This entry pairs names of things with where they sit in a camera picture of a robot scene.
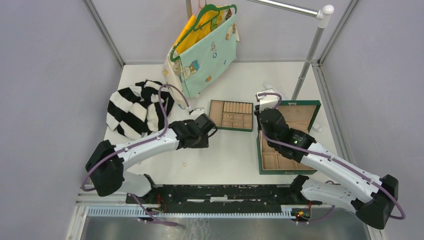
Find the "gray floor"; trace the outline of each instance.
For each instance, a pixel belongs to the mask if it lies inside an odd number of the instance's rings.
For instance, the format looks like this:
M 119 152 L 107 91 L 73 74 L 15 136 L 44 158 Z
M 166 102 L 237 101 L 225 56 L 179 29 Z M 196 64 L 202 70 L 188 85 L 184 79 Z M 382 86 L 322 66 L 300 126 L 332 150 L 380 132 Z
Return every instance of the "gray floor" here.
M 314 209 L 316 218 L 328 209 Z M 144 224 L 130 217 L 88 217 L 83 240 L 369 240 L 365 224 L 342 209 L 299 225 L 288 219 L 170 218 L 180 226 Z

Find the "green hanger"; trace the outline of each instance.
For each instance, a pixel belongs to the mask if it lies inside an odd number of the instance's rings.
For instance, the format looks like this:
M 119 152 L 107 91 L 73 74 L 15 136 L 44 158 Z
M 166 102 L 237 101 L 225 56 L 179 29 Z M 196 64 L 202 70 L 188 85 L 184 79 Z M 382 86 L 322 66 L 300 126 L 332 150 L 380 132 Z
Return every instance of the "green hanger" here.
M 170 60 L 173 63 L 175 63 L 175 61 L 177 61 L 178 59 L 180 59 L 180 56 L 179 55 L 176 58 L 174 58 L 175 49 L 177 49 L 178 45 L 180 45 L 184 41 L 184 39 L 186 39 L 186 37 L 189 35 L 189 33 L 191 33 L 192 31 L 197 31 L 197 30 L 201 29 L 206 24 L 210 23 L 213 19 L 217 18 L 218 15 L 220 14 L 220 11 L 225 10 L 225 9 L 230 9 L 230 8 L 234 8 L 234 14 L 237 13 L 237 6 L 235 4 L 232 4 L 232 5 L 229 5 L 229 6 L 222 6 L 222 7 L 217 7 L 217 6 L 213 5 L 213 4 L 206 4 L 200 10 L 199 14 L 197 15 L 196 22 L 193 24 L 193 26 L 184 34 L 184 36 L 182 36 L 182 38 L 172 48 L 171 53 L 170 53 L 170 56 L 169 56 Z M 215 12 L 218 12 L 218 13 L 214 17 L 212 17 L 211 19 L 209 19 L 207 22 L 205 22 L 204 24 L 200 25 L 199 27 L 196 27 L 199 24 L 199 21 L 202 18 L 202 16 L 206 12 L 208 12 L 208 11 L 215 11 Z

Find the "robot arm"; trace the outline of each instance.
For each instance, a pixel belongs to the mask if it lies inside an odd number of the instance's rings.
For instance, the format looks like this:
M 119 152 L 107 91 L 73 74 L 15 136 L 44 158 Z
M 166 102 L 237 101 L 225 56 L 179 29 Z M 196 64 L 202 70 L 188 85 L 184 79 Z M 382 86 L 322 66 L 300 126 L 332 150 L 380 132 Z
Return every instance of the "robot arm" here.
M 195 120 L 175 121 L 168 126 L 165 134 L 157 132 L 139 140 L 112 145 L 109 140 L 102 141 L 85 165 L 87 172 L 104 158 L 91 173 L 90 178 L 100 197 L 114 192 L 133 193 L 143 197 L 154 186 L 148 176 L 128 172 L 131 166 L 155 155 L 178 149 L 198 149 L 209 146 L 208 133 L 216 128 L 214 122 L 202 114 Z
M 331 153 L 312 136 L 289 128 L 283 115 L 275 109 L 279 105 L 278 98 L 270 93 L 271 90 L 258 93 L 259 105 L 255 111 L 268 145 L 283 157 L 312 167 L 340 184 L 326 184 L 299 175 L 292 183 L 301 193 L 299 197 L 344 208 L 371 227 L 383 229 L 395 203 L 381 188 L 397 200 L 398 180 L 391 175 L 380 178 L 366 172 Z

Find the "clothing rack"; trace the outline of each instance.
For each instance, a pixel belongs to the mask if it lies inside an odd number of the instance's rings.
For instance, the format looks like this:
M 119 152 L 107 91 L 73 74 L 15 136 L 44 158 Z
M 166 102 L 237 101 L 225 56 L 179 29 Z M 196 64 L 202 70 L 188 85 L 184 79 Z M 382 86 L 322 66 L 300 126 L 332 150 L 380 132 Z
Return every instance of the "clothing rack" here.
M 311 66 L 312 58 L 317 51 L 318 44 L 320 43 L 321 37 L 323 36 L 324 29 L 327 27 L 331 14 L 334 13 L 334 7 L 332 5 L 326 5 L 321 10 L 313 10 L 300 6 L 290 5 L 282 2 L 271 1 L 271 0 L 247 0 L 250 2 L 263 4 L 271 7 L 275 7 L 278 9 L 287 10 L 293 13 L 302 14 L 305 16 L 313 17 L 319 20 L 318 28 L 316 29 L 315 36 L 313 37 L 312 44 L 309 48 L 309 52 L 307 53 L 306 60 L 303 64 L 303 68 L 300 72 L 300 76 L 297 80 L 296 87 L 294 88 L 293 95 L 291 96 L 291 100 L 296 100 L 298 98 L 299 92 L 301 91 L 302 85 L 305 81 L 306 74 L 308 73 L 309 67 Z M 187 7 L 187 16 L 188 19 L 193 15 L 192 11 L 192 0 L 185 0 L 185 4 Z

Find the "black and white checkered towel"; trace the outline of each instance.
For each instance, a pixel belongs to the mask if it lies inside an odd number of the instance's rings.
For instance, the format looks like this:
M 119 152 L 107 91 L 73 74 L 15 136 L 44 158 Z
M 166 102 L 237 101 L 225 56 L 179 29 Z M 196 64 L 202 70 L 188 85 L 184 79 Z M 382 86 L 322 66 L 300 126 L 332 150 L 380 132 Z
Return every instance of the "black and white checkered towel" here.
M 146 79 L 114 92 L 107 106 L 106 123 L 109 128 L 133 140 L 163 129 L 165 118 L 158 96 L 161 85 L 159 81 Z M 166 87 L 162 88 L 160 97 L 168 116 L 174 99 Z

